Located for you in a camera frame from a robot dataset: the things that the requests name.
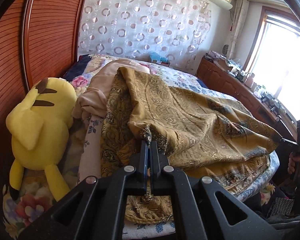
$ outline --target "metal bolt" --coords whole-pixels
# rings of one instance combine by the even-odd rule
[[[86,183],[88,183],[88,184],[94,184],[96,182],[97,182],[97,178],[94,176],[89,176],[86,178]]]
[[[124,168],[125,172],[133,172],[134,171],[134,167],[131,165],[125,166]]]
[[[167,165],[167,166],[163,167],[163,170],[165,172],[173,172],[174,168],[172,166],[170,166],[170,165]]]
[[[202,177],[202,182],[204,184],[210,184],[212,182],[212,179],[208,176],[204,176],[204,177]]]

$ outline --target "yellow plush toy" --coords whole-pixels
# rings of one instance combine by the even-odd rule
[[[6,125],[15,156],[10,170],[10,195],[14,200],[19,196],[24,168],[44,170],[55,200],[69,192],[57,164],[66,149],[76,100],[71,84],[45,78],[8,115]]]

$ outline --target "wall curtain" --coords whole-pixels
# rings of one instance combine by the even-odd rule
[[[229,59],[235,58],[235,46],[246,20],[248,7],[248,0],[237,0],[235,4],[234,19],[230,32]]]
[[[155,51],[191,72],[210,20],[205,0],[85,0],[78,54],[148,60]]]

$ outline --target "gold patterned blanket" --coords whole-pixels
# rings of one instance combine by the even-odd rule
[[[158,76],[121,67],[107,101],[101,173],[127,165],[140,140],[152,139],[170,165],[196,178],[209,175],[238,195],[267,168],[280,137],[238,101],[169,87]],[[170,198],[129,196],[126,217],[140,224],[171,219]]]

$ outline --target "plush toy ear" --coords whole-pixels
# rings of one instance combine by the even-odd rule
[[[6,119],[7,128],[12,136],[27,150],[36,146],[44,123],[42,117],[31,110],[37,96],[38,90],[31,89]]]

